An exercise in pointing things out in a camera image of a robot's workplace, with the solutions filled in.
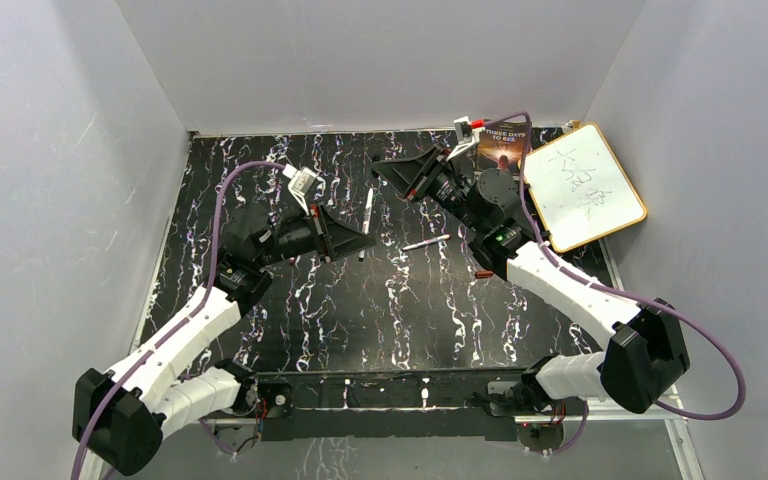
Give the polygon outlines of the white marker black end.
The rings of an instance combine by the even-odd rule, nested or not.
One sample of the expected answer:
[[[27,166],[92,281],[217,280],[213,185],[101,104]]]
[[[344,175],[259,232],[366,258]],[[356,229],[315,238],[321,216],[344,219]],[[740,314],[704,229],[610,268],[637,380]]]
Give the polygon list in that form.
[[[371,187],[367,192],[366,203],[364,207],[364,218],[362,223],[362,232],[364,234],[370,233],[374,196],[375,196],[375,189]]]

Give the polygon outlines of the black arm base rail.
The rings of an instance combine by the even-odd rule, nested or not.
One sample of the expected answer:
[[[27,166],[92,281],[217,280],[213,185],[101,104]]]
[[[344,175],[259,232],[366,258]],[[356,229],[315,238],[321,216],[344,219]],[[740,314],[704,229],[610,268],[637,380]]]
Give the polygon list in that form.
[[[583,416],[639,418],[610,399],[542,400],[523,386],[524,374],[522,368],[254,373],[245,389],[259,408],[211,419],[224,433],[261,424],[267,442],[482,437],[552,448],[573,436]]]

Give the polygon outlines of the yellow framed whiteboard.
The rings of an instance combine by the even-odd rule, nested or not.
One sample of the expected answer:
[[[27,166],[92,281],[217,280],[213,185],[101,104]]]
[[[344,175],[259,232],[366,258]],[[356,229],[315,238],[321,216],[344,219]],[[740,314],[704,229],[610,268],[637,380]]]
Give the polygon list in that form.
[[[648,210],[598,125],[529,153],[529,195],[552,249],[574,250],[646,219]]]

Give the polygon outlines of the white marker pen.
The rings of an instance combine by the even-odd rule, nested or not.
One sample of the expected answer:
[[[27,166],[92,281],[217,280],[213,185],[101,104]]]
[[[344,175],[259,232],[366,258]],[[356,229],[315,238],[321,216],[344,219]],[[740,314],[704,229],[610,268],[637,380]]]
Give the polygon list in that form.
[[[417,250],[417,249],[426,248],[426,247],[429,247],[431,245],[447,241],[450,238],[451,238],[450,234],[443,234],[443,235],[435,236],[433,238],[424,239],[422,241],[419,241],[419,242],[416,242],[416,243],[412,243],[412,244],[408,244],[406,246],[403,246],[401,248],[401,251],[402,252],[408,252],[408,251],[413,251],[413,250]]]

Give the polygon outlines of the dark paperback book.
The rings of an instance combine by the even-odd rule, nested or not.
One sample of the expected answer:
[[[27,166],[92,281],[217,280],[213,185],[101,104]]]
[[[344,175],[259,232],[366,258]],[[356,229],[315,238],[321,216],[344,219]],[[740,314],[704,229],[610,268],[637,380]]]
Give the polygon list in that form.
[[[524,118],[486,128],[476,148],[476,170],[498,169],[518,176],[523,153],[531,150],[530,139],[531,127]]]

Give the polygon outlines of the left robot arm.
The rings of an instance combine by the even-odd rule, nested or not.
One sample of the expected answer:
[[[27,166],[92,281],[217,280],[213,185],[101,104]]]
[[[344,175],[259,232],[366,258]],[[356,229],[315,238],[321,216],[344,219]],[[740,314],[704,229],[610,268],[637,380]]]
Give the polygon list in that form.
[[[179,378],[198,353],[260,302],[272,284],[268,266],[308,253],[331,263],[375,244],[372,235],[334,217],[323,204],[293,207],[277,220],[260,205],[234,210],[194,297],[126,358],[78,378],[72,436],[79,453],[92,452],[131,476],[187,424],[216,411],[253,412],[257,382],[230,360],[190,380]]]

